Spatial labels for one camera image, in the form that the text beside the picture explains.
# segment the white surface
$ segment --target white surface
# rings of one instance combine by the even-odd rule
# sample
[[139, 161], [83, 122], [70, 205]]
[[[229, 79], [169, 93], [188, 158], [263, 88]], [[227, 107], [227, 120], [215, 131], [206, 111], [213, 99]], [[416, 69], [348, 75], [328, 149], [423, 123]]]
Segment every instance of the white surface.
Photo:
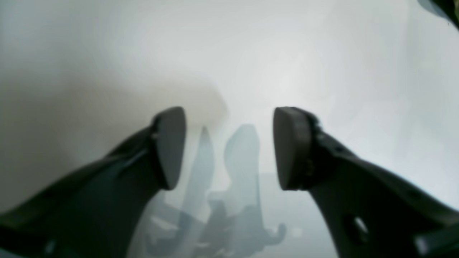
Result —
[[[214, 153], [208, 192], [225, 191], [228, 138], [253, 124], [260, 176], [275, 178], [273, 108], [297, 106], [361, 157], [459, 208], [459, 32], [419, 1], [424, 7], [416, 0], [3, 1], [0, 210], [100, 157], [172, 105], [186, 108], [190, 128], [183, 177], [165, 197], [172, 207], [182, 207], [202, 126]], [[287, 237], [254, 257], [336, 255], [307, 193], [261, 182], [265, 227], [287, 223]], [[154, 216], [152, 203], [142, 221]], [[210, 207], [202, 201], [195, 213], [205, 221]], [[145, 225], [132, 257], [147, 257], [139, 240]]]

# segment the white background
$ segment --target white background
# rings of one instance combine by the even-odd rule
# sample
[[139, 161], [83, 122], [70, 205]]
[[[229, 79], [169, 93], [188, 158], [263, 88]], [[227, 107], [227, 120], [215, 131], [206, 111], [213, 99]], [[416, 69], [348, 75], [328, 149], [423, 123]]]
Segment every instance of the white background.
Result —
[[[259, 184], [264, 225], [287, 235], [253, 257], [336, 256], [308, 193], [272, 183], [278, 106], [315, 113], [360, 157], [459, 208], [459, 32], [426, 0], [7, 0], [0, 15], [0, 212], [175, 105], [189, 130], [171, 207], [183, 207], [203, 126], [207, 197], [231, 186], [228, 139], [254, 126], [271, 182]], [[225, 200], [230, 213], [251, 204], [239, 201]], [[154, 207], [131, 257], [149, 257]], [[189, 213], [205, 223], [211, 209]]]

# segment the hole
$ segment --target hole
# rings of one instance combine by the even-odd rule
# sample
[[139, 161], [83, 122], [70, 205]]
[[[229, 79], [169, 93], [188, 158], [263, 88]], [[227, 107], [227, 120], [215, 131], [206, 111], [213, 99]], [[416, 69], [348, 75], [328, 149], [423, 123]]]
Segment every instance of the hole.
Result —
[[355, 215], [344, 218], [344, 228], [349, 238], [356, 244], [366, 244], [369, 241], [369, 230], [364, 220]]

